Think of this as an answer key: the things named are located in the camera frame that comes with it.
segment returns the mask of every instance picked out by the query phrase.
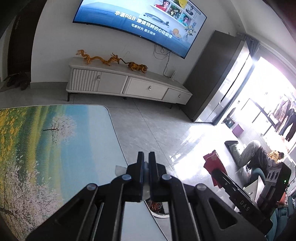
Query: cabinet door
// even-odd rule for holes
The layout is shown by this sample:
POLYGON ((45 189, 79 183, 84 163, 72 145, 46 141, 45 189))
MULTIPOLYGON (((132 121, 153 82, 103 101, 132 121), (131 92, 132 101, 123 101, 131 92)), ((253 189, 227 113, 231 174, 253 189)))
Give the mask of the cabinet door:
POLYGON ((190 97, 191 95, 189 94, 169 88, 165 96, 163 97, 163 101, 178 104, 186 104, 189 101, 190 97))
POLYGON ((71 90, 97 91, 102 72, 85 69, 73 69, 71 90))
POLYGON ((99 78, 98 92, 120 94, 122 93, 127 78, 127 76, 120 74, 102 72, 99 78))
POLYGON ((153 99, 162 99, 167 89, 167 87, 164 87, 162 85, 131 78, 131 82, 128 86, 126 94, 143 96, 153 99))

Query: white tv cabinet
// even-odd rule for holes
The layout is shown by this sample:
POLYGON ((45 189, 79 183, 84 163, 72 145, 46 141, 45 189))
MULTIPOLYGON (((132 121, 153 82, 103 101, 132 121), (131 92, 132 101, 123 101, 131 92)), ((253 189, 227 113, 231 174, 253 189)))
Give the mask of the white tv cabinet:
POLYGON ((147 72, 131 71, 127 65, 112 66, 94 60, 87 65, 83 58, 72 58, 70 80, 66 91, 68 101, 72 93, 92 93, 150 99, 169 103, 186 104, 192 94, 179 82, 147 72))

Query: television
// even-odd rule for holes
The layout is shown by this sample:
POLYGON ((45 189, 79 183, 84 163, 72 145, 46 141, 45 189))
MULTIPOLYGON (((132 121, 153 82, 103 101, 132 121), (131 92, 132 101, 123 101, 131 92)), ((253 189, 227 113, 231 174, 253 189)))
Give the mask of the television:
POLYGON ((125 31, 185 58, 206 18, 188 0, 83 0, 73 22, 125 31))

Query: golden dragon sculpture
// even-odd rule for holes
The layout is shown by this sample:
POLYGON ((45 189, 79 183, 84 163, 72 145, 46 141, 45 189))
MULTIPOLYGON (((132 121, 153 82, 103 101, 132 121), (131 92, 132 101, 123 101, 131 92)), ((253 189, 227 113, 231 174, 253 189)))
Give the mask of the golden dragon sculpture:
POLYGON ((147 66, 144 64, 136 64, 135 62, 125 62, 122 58, 119 58, 118 55, 115 55, 112 53, 111 58, 109 60, 104 60, 100 56, 94 56, 90 57, 83 49, 77 50, 76 55, 81 55, 84 57, 84 60, 87 62, 87 64, 90 64, 94 59, 99 59, 103 64, 111 66, 110 63, 117 62, 119 64, 120 60, 128 65, 128 68, 132 71, 142 71, 144 74, 147 72, 147 66))

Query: ceiling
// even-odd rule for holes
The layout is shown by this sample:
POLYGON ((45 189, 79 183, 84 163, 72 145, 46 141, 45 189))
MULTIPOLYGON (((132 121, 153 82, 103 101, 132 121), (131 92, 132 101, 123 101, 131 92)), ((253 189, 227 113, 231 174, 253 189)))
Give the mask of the ceiling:
POLYGON ((238 32, 267 44, 296 68, 296 42, 277 16, 262 0, 218 0, 238 32))

